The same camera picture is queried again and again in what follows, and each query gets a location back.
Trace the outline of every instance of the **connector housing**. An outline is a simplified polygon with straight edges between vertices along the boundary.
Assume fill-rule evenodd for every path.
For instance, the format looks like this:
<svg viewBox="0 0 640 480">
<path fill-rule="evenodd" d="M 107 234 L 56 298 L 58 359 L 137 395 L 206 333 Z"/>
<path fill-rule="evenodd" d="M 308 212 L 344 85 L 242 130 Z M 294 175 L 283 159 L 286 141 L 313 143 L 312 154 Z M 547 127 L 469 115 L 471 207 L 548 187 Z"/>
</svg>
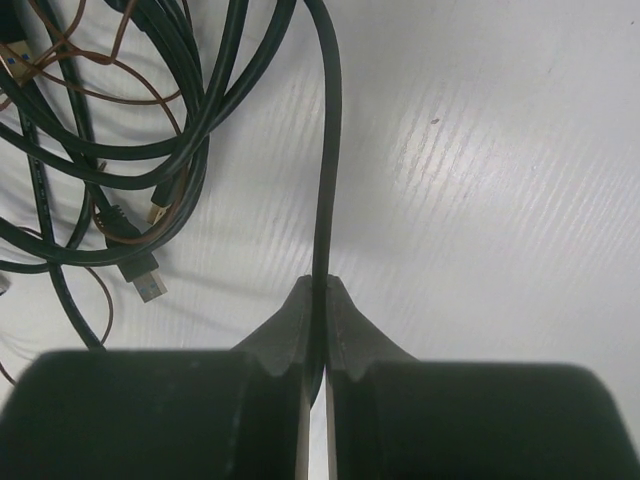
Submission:
<svg viewBox="0 0 640 480">
<path fill-rule="evenodd" d="M 111 234 L 121 238 L 135 238 L 140 235 L 136 228 L 124 215 L 122 209 L 114 205 L 109 210 L 98 214 L 98 221 Z M 120 242 L 106 239 L 107 248 L 123 245 Z M 167 293 L 167 287 L 160 278 L 158 262 L 151 253 L 138 255 L 118 263 L 118 269 L 127 283 L 133 283 L 140 298 L 147 303 Z"/>
</svg>

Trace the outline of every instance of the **usb connector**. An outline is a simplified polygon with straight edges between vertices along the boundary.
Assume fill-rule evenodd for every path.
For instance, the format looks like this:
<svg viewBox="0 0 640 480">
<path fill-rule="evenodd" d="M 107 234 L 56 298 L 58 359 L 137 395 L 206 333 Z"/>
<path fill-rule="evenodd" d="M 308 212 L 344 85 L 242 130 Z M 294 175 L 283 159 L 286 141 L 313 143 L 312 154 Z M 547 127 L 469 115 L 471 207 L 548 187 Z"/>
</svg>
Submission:
<svg viewBox="0 0 640 480">
<path fill-rule="evenodd" d="M 27 63 L 33 61 L 33 55 L 29 45 L 24 40 L 9 44 L 0 43 L 0 60 L 9 74 L 16 81 L 19 81 L 29 72 Z"/>
<path fill-rule="evenodd" d="M 135 238 L 140 235 L 140 230 L 125 217 L 122 209 L 117 205 L 101 211 L 97 218 L 102 227 L 117 237 Z M 106 244 L 107 248 L 122 245 L 109 238 L 106 239 Z M 120 262 L 118 269 L 127 283 L 133 283 L 138 295 L 145 303 L 167 293 L 167 287 L 158 272 L 158 262 L 151 253 L 137 255 Z"/>
<path fill-rule="evenodd" d="M 132 283 L 144 303 L 150 302 L 154 298 L 158 298 L 160 295 L 167 293 L 167 287 L 160 278 L 158 270 L 145 273 L 135 278 Z"/>
<path fill-rule="evenodd" d="M 171 205 L 167 207 L 161 207 L 160 205 L 152 203 L 151 208 L 149 209 L 149 214 L 147 215 L 147 223 L 149 225 L 155 225 L 156 223 L 158 223 L 160 220 L 162 220 L 162 217 L 165 216 L 167 210 L 169 210 L 170 207 Z"/>
</svg>

